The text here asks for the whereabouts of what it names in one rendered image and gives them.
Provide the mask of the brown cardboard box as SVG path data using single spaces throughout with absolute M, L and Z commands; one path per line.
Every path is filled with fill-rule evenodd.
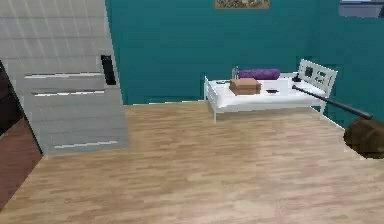
M 262 84 L 254 78 L 231 79 L 229 89 L 235 95 L 259 94 Z

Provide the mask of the white bed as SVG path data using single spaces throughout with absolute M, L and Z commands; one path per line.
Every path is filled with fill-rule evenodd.
M 338 72 L 325 66 L 302 59 L 297 72 L 282 73 L 277 80 L 260 80 L 261 91 L 254 95 L 235 95 L 230 89 L 230 83 L 216 84 L 215 81 L 204 77 L 204 99 L 209 102 L 213 111 L 213 119 L 218 113 L 244 112 L 268 109 L 303 108 L 319 106 L 320 113 L 325 110 L 325 102 L 310 95 L 293 90 L 296 85 L 306 91 L 329 97 Z M 296 75 L 301 82 L 293 82 Z M 269 94 L 267 89 L 278 90 Z

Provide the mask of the purple bolster pillow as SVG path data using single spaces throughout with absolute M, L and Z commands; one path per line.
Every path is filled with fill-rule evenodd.
M 250 69 L 240 70 L 239 78 L 253 78 L 255 80 L 277 80 L 280 77 L 279 69 Z

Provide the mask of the white room door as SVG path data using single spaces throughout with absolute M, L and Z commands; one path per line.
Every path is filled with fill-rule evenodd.
M 129 146 L 106 0 L 0 0 L 0 63 L 43 154 Z

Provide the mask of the black baseball bat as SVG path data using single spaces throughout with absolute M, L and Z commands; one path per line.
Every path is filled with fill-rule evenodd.
M 292 86 L 292 89 L 297 90 L 297 91 L 300 91 L 300 92 L 303 92 L 303 93 L 305 93 L 305 94 L 307 94 L 307 95 L 310 95 L 310 96 L 312 96 L 312 97 L 315 97 L 315 98 L 317 98 L 317 99 L 320 99 L 320 100 L 322 100 L 322 101 L 324 101 L 324 102 L 326 102 L 326 103 L 329 103 L 329 104 L 331 104 L 331 105 L 333 105 L 333 106 L 336 106 L 336 107 L 338 107 L 338 108 L 340 108 L 340 109 L 342 109 L 342 110 L 344 110 L 344 111 L 347 111 L 347 112 L 349 112 L 349 113 L 352 113 L 352 114 L 354 114 L 354 115 L 356 115 L 356 116 L 359 116 L 359 117 L 362 117 L 362 118 L 364 118 L 364 119 L 371 120 L 371 119 L 373 118 L 373 115 L 370 114 L 370 113 L 368 113 L 368 112 L 364 112 L 364 111 L 362 111 L 362 110 L 353 108 L 353 107 L 348 106 L 348 105 L 346 105 L 346 104 L 343 104 L 343 103 L 340 103 L 340 102 L 336 102 L 336 101 L 330 100 L 330 99 L 328 99 L 328 98 L 322 97 L 322 96 L 320 96 L 320 95 L 317 95 L 317 94 L 314 94 L 314 93 L 312 93 L 312 92 L 306 91 L 306 90 L 304 90 L 304 89 L 302 89 L 302 88 L 299 88 L 299 87 L 297 87 L 296 85 L 293 85 L 293 86 Z

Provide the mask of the brown round lump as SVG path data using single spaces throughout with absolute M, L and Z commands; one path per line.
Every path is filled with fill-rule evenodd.
M 384 123 L 357 118 L 345 129 L 345 144 L 364 158 L 384 159 Z

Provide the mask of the window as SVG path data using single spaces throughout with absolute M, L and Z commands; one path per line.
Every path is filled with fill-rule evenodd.
M 384 18 L 384 0 L 340 0 L 338 14 L 343 17 Z

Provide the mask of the framed wall picture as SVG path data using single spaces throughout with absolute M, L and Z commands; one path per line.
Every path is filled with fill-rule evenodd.
M 216 9 L 268 9 L 270 0 L 214 0 Z

